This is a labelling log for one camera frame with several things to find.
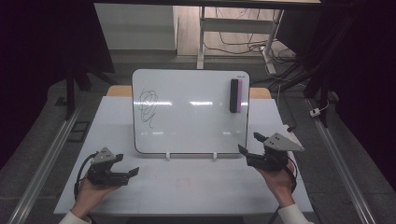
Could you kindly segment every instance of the power plug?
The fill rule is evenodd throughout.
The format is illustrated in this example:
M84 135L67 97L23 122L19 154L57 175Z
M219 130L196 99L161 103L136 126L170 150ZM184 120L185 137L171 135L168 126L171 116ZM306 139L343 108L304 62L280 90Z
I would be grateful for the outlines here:
M320 114L320 110L318 108L313 109L313 110L309 111L309 114L311 114L312 118L316 117L316 116L318 116Z

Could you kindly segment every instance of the person's left hand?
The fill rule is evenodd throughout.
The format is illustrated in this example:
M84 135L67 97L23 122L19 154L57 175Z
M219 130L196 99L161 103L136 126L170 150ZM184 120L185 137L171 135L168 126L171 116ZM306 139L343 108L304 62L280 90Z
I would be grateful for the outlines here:
M111 191L120 187L99 187L84 178L79 186L75 205L70 210L76 217L87 220L86 216Z

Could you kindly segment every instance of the white sleeve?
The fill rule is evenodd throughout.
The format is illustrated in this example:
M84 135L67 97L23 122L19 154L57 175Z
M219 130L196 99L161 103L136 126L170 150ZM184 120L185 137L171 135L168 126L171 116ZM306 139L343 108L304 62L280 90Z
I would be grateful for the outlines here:
M59 224L91 224L91 223L92 223L91 220L89 220L89 222L84 221L79 217L76 217L72 212L69 211Z
M277 211L284 224L313 224L306 220L297 204L281 208Z

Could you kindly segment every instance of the gray floor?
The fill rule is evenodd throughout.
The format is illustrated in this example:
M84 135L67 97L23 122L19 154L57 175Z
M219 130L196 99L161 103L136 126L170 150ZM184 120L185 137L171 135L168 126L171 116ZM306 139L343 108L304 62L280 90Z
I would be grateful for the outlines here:
M131 84L131 74L137 68L177 68L193 69L195 58L148 55L116 55L113 62L117 74L112 76L120 84ZM287 64L278 65L279 72L287 68ZM266 87L272 83L266 74L260 58L211 58L205 61L206 69L246 70L251 80L267 80L256 86ZM90 76L92 90L87 94L86 104L78 116L79 122L92 122L101 97L109 87L102 80ZM277 97L279 112L283 121L289 126L297 125L294 133L306 148L306 152L296 153L298 165L303 176L306 190L316 213L306 214L315 223L361 223L354 204L334 168L329 152L318 133L315 122L308 115L308 107L301 91L303 87L296 86ZM49 99L40 117L31 131L21 142L20 147L0 172L0 223L6 223L17 205L36 168L49 148L54 135L65 116L65 107L56 106L59 97L65 96L65 83L60 82L49 89ZM396 223L396 194L388 182L378 171L364 148L354 138L343 122L334 112L334 101L331 101L328 111L329 129L342 150L351 173L356 178L363 195L370 205L377 223ZM56 223L62 217L52 214L64 184L74 166L75 159L82 147L81 133L70 133L68 140L49 178L35 201L26 223ZM266 223L269 216L255 217L218 217L217 219L186 219L186 218L142 218L133 217L97 217L99 223Z

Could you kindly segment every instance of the human hand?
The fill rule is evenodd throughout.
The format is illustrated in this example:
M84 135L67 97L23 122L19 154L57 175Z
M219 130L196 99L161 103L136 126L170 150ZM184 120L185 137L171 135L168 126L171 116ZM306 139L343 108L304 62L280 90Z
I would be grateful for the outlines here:
M99 204L109 192L119 188L95 186L90 180L84 178L80 183L76 202L70 211L76 217L86 220L91 209Z
M290 161L287 167L292 173L294 173L294 166ZM295 204L291 196L292 180L286 171L281 170L268 172L259 168L256 168L256 170L262 175L262 177L264 177L268 189L274 194L281 207Z

